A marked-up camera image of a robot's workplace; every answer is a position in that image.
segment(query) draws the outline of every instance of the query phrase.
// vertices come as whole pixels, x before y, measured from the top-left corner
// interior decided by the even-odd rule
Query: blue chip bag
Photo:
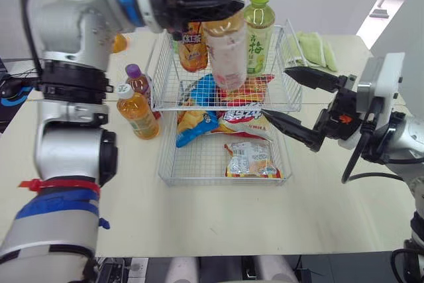
[[[209,106],[215,100],[215,81],[212,74],[202,77],[197,81],[195,88],[189,93],[186,105]],[[177,143],[182,147],[197,136],[216,129],[219,126],[215,111],[190,110],[178,113],[177,118]]]

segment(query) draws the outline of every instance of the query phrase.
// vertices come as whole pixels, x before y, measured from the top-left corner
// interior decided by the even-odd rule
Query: bottle label
[[[213,78],[222,89],[238,89],[246,81],[246,27],[225,36],[207,37]]]
[[[147,113],[144,117],[139,119],[130,119],[128,122],[131,124],[132,129],[143,136],[150,136],[154,133],[155,125],[154,125],[154,117],[153,114]]]
[[[207,49],[201,23],[189,23],[178,44],[180,63],[188,72],[196,72],[207,66]]]
[[[247,27],[247,74],[250,76],[258,76],[265,70],[272,28]]]

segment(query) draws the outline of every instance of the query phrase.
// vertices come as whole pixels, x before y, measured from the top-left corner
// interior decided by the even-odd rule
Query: snack bag
[[[196,72],[207,67],[207,48],[201,23],[189,23],[188,31],[178,42],[180,63],[188,72]]]
[[[272,162],[269,142],[234,142],[224,147],[231,156],[226,177],[282,178]]]
[[[251,102],[264,102],[268,83],[274,79],[272,74],[263,74],[254,78],[247,78],[239,89],[225,91],[217,88],[221,104],[228,107],[243,106]]]
[[[260,104],[249,103],[247,106],[255,107]],[[224,111],[220,112],[219,126],[210,134],[224,133],[242,137],[272,140],[270,136],[270,122],[262,115],[260,110],[252,111]]]
[[[202,77],[194,85],[187,88],[184,95],[184,105],[208,106],[215,98],[215,81],[212,74]],[[182,147],[197,136],[216,129],[219,126],[217,114],[214,111],[189,110],[178,112],[177,143]]]
[[[216,128],[218,119],[213,111],[185,111],[177,123],[176,146],[179,148],[185,146],[197,136]]]

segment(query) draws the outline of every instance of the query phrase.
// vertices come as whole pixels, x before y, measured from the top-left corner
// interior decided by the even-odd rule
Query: white wire basket
[[[204,70],[195,73],[181,67],[178,53],[174,52],[172,37],[163,34],[158,61],[152,77],[153,92],[151,105],[155,111],[177,111],[189,109],[206,110],[259,110],[261,108],[282,112],[299,111],[301,108],[301,85],[284,73],[284,69],[292,66],[306,65],[305,58],[297,41],[293,27],[287,20],[284,26],[275,26],[271,37],[270,50],[263,74],[270,74],[274,79],[264,85],[267,92],[263,103],[250,106],[228,106],[222,102],[218,93],[215,101],[208,107],[187,105],[187,93],[193,89],[198,80],[211,73],[210,63]]]
[[[229,184],[260,184],[281,185],[292,176],[290,152],[284,140],[272,127],[270,136],[273,142],[268,142],[272,161],[282,173],[282,178],[240,178],[226,177],[225,170],[230,161],[230,155],[224,148],[232,142],[255,141],[254,139],[236,137],[227,134],[200,135],[189,144],[176,148],[177,112],[164,114],[164,136],[162,154],[159,161],[159,176],[169,186],[176,185],[229,185]]]

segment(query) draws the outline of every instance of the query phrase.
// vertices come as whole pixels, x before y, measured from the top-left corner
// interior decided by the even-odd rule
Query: chip bag
[[[247,107],[260,106],[259,103],[249,103]],[[219,126],[210,134],[223,133],[256,139],[272,140],[270,122],[259,109],[248,111],[222,111],[218,114]]]
[[[187,88],[184,94],[185,106],[208,106],[215,98],[215,81],[212,74],[202,77],[194,85]],[[202,135],[219,126],[217,114],[214,111],[189,110],[180,111],[177,116],[177,142],[182,147],[197,136]]]
[[[225,91],[218,87],[217,93],[221,105],[238,107],[252,102],[263,103],[268,89],[268,83],[273,79],[274,76],[272,74],[263,74],[254,78],[247,78],[245,83],[234,91]]]
[[[282,178],[272,161],[269,142],[234,142],[224,147],[231,156],[226,177]]]

